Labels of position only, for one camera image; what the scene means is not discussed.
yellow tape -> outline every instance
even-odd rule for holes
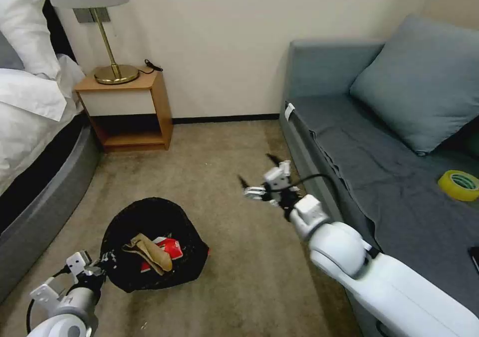
[[[438,181],[439,187],[450,197],[460,201],[474,201],[479,197],[479,179],[459,170],[449,170]]]

sofa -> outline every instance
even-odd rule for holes
[[[478,158],[462,144],[467,132],[420,157],[351,96],[351,85],[383,46],[293,41],[280,113],[284,137],[302,178],[326,173],[338,188],[335,200],[328,181],[304,183],[333,220],[351,225],[479,316],[479,274],[468,254],[479,245],[479,206],[456,201],[437,185],[451,169],[479,176]],[[290,103],[295,109],[287,119]],[[347,294],[363,335],[380,337],[374,317]]]

beige wall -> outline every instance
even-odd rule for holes
[[[424,14],[459,26],[479,29],[479,0],[428,0]]]
[[[174,117],[277,113],[295,38],[384,38],[426,0],[131,0],[110,8],[119,62],[165,68]],[[59,11],[85,70],[107,64],[94,24]]]

beige carpet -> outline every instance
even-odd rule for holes
[[[96,257],[110,219],[150,196],[181,205],[211,256],[198,280],[168,290],[126,294],[107,282],[96,336],[358,336],[344,291],[314,269],[312,278],[281,210],[242,197],[236,174],[261,183],[266,152],[289,156],[277,121],[179,125],[167,152],[104,156],[70,220],[0,307],[0,336],[25,335],[29,291],[71,253]],[[34,309],[33,324],[41,318]]]

trash can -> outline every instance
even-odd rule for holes
[[[160,276],[148,269],[145,260],[125,252],[122,248],[139,233],[153,242],[174,239],[182,255],[173,259],[173,269]],[[204,243],[185,212],[174,202],[158,197],[136,201],[118,213],[105,231],[101,243],[101,256],[111,252],[108,264],[110,281],[125,292],[158,290],[199,277],[209,254]]]

